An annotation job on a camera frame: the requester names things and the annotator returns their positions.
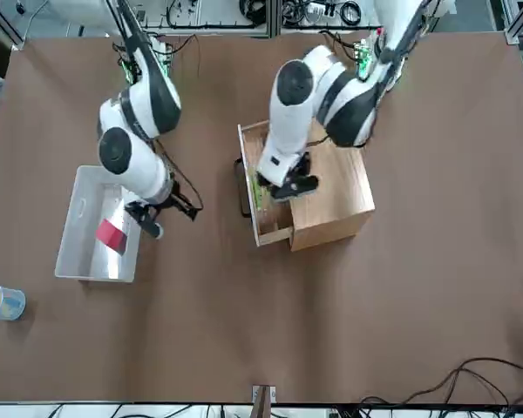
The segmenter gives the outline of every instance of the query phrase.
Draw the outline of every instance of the cup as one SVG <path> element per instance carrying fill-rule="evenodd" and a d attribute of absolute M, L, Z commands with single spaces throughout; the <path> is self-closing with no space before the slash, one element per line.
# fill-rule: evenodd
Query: cup
<path fill-rule="evenodd" d="M 16 320 L 25 309 L 25 294 L 21 290 L 0 286 L 0 320 Z"/>

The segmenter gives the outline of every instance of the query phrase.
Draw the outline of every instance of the wooden box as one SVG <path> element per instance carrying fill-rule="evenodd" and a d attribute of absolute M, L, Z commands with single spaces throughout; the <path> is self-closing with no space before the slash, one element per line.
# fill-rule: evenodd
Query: wooden box
<path fill-rule="evenodd" d="M 257 184 L 255 168 L 268 135 L 268 122 L 241 127 L 242 163 L 255 242 L 264 246 L 288 239 L 292 251 L 354 236 L 374 211 L 374 200 L 360 151 L 337 148 L 331 140 L 309 148 L 311 173 L 320 179 L 315 192 L 277 203 Z M 324 138 L 312 124 L 309 142 Z"/>

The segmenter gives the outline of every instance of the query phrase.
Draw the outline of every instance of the drawer handle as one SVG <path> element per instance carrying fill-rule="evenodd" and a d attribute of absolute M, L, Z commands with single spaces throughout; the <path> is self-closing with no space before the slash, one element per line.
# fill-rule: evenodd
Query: drawer handle
<path fill-rule="evenodd" d="M 241 178 L 238 175 L 236 168 L 239 167 L 242 164 L 242 158 L 238 158 L 234 161 L 234 176 L 236 177 L 236 185 L 238 186 L 238 206 L 241 211 L 241 215 L 243 218 L 252 218 L 252 213 L 246 212 L 244 210 L 244 207 L 242 207 L 242 196 L 241 196 Z"/>

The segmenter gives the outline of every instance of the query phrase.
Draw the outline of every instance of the brown tabletop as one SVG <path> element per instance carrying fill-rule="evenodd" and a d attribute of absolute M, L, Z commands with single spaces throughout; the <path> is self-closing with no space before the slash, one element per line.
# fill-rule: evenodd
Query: brown tabletop
<path fill-rule="evenodd" d="M 236 125 L 267 118 L 278 67 L 322 41 L 209 37 L 179 53 L 184 111 L 162 140 L 206 209 L 164 212 L 161 241 L 142 234 L 131 285 L 53 273 L 76 169 L 98 163 L 98 107 L 123 85 L 111 41 L 12 54 L 0 283 L 30 303 L 0 322 L 0 401 L 239 402 L 259 383 L 280 402 L 401 401 L 472 356 L 523 364 L 523 68 L 500 33 L 433 34 L 411 55 L 364 152 L 377 209 L 357 238 L 255 247 Z M 472 368 L 523 392 L 521 372 Z M 469 376 L 453 400 L 492 403 Z"/>

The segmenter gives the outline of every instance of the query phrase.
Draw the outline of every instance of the red cloth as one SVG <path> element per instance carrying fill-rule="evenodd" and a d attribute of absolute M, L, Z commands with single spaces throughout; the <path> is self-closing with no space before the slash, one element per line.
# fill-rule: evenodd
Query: red cloth
<path fill-rule="evenodd" d="M 95 237 L 120 255 L 124 254 L 128 237 L 107 219 L 98 226 Z"/>

